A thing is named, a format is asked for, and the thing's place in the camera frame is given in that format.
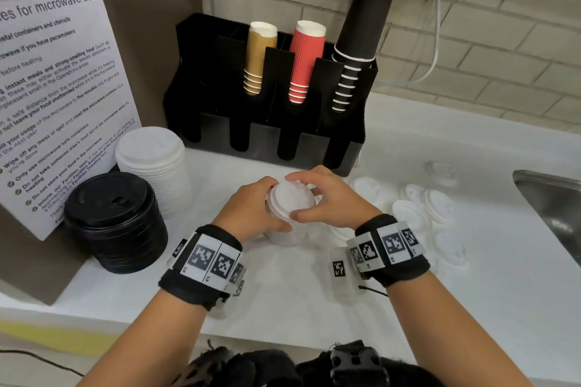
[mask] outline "hand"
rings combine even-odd
[[[358,229],[368,220],[382,214],[355,193],[343,179],[322,165],[311,171],[291,173],[285,179],[301,181],[304,185],[314,184],[317,187],[313,188],[313,194],[323,195],[317,206],[290,213],[290,218],[297,222],[324,222],[338,228]]]
[[[266,212],[266,196],[277,184],[275,178],[266,176],[258,182],[241,186],[230,197],[212,224],[228,231],[241,244],[264,234],[269,229],[291,232],[292,227],[289,223],[276,219]]]

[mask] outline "black cup lid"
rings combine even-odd
[[[69,223],[91,228],[106,228],[126,222],[139,214],[153,199],[150,185],[131,173],[112,171],[78,185],[64,204]]]

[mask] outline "poster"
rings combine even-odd
[[[0,0],[0,203],[40,240],[140,127],[103,0]]]

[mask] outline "yellow tape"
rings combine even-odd
[[[11,321],[0,321],[0,333],[32,341],[61,352],[86,356],[101,356],[119,337],[119,334],[42,327]]]

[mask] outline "left hand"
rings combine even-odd
[[[266,212],[266,196],[278,184],[275,178],[265,176],[260,181],[243,185],[230,197],[212,224],[225,229],[243,244],[265,231],[289,233],[289,223],[276,219]]]

